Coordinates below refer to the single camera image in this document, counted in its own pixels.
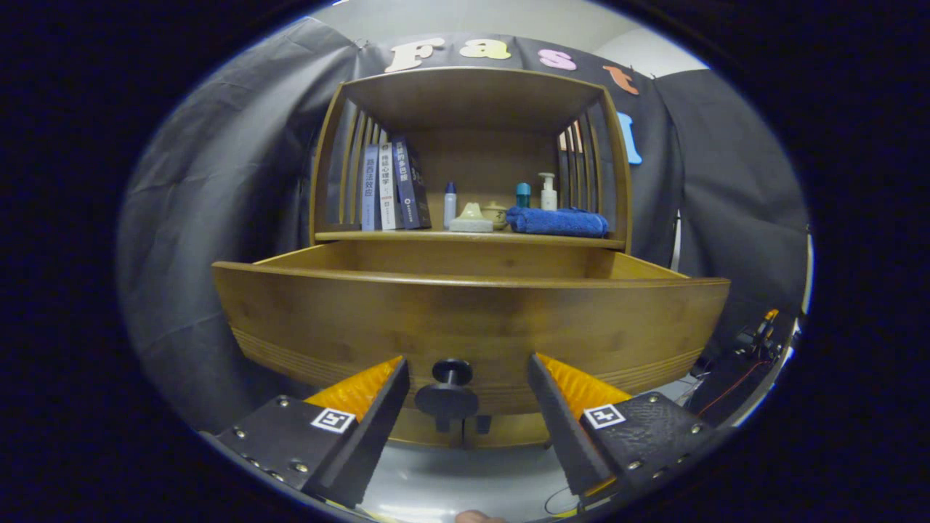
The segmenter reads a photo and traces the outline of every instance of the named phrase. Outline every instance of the shelf board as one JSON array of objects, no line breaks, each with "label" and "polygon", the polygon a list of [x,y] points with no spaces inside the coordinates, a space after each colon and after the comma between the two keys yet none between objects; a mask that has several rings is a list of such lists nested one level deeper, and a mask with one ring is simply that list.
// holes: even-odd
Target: shelf board
[{"label": "shelf board", "polygon": [[537,132],[555,138],[604,93],[555,74],[435,67],[343,84],[345,96],[391,133],[444,128]]},{"label": "shelf board", "polygon": [[574,236],[525,235],[509,228],[493,233],[453,233],[433,229],[413,231],[337,231],[317,233],[317,241],[378,240],[378,241],[439,241],[439,242],[492,242],[511,244],[550,245],[561,247],[600,247],[621,250],[623,241],[605,238],[578,238]]}]

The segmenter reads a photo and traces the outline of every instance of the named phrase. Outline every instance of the open drawer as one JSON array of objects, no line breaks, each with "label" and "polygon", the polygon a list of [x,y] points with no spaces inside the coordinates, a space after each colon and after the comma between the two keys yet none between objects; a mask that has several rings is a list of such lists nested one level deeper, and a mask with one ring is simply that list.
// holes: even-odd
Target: open drawer
[{"label": "open drawer", "polygon": [[[433,363],[464,359],[479,414],[522,415],[520,426],[538,417],[525,380],[531,353],[636,394],[686,374],[729,289],[605,248],[547,245],[339,241],[213,266],[232,332],[261,365],[328,386],[404,355],[414,409]],[[395,432],[416,416],[402,418]],[[440,442],[415,433],[394,436]]]}]

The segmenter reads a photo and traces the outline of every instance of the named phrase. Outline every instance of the white wall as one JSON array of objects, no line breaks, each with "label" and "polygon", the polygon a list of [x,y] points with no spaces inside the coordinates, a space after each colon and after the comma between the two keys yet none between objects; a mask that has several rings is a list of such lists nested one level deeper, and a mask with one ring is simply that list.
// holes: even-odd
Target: white wall
[{"label": "white wall", "polygon": [[593,54],[620,65],[631,66],[637,73],[646,76],[659,77],[681,71],[710,69],[664,36],[645,27],[617,36],[593,51]]},{"label": "white wall", "polygon": [[592,52],[640,24],[587,0],[347,0],[311,13],[350,40],[492,33]]}]

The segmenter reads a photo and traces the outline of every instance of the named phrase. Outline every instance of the felt letter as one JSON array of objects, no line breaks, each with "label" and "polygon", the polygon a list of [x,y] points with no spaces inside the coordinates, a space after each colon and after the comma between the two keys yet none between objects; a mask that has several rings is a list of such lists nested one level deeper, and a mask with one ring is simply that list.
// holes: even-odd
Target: felt letter
[{"label": "felt letter", "polygon": [[432,56],[433,46],[439,47],[444,43],[445,40],[442,38],[430,38],[429,40],[420,40],[391,47],[391,51],[394,53],[394,61],[384,72],[393,73],[417,67],[423,63],[422,60],[417,60],[417,58],[429,58]]},{"label": "felt letter", "polygon": [[572,61],[572,57],[562,51],[552,49],[540,50],[539,61],[542,62],[543,65],[548,65],[555,69],[565,69],[566,71],[575,71],[578,68]]},{"label": "felt letter", "polygon": [[614,67],[613,65],[605,65],[604,68],[610,72],[610,77],[614,79],[614,83],[617,84],[621,89],[627,91],[630,94],[639,94],[639,90],[630,84],[632,78],[625,75],[622,71],[620,71],[620,69]]},{"label": "felt letter", "polygon": [[507,44],[500,40],[488,40],[484,38],[465,42],[465,47],[458,53],[467,58],[506,60],[511,57],[511,53],[507,52]]},{"label": "felt letter", "polygon": [[638,166],[643,163],[643,158],[636,152],[636,144],[633,143],[633,119],[620,111],[617,111],[617,118],[620,120],[623,142],[627,146],[627,162]]}]

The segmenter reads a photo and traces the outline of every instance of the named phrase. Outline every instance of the small bottle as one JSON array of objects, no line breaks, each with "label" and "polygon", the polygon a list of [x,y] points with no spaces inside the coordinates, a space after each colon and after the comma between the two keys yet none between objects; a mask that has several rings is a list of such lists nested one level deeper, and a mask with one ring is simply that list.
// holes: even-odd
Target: small bottle
[{"label": "small bottle", "polygon": [[559,198],[552,189],[552,180],[555,175],[550,172],[540,172],[542,178],[542,192],[539,193],[539,208],[542,210],[556,210],[559,207]]},{"label": "small bottle", "polygon": [[449,230],[449,223],[456,218],[456,184],[450,181],[445,185],[445,208],[443,209],[443,228]]},{"label": "small bottle", "polygon": [[529,207],[529,183],[517,183],[517,207]]}]

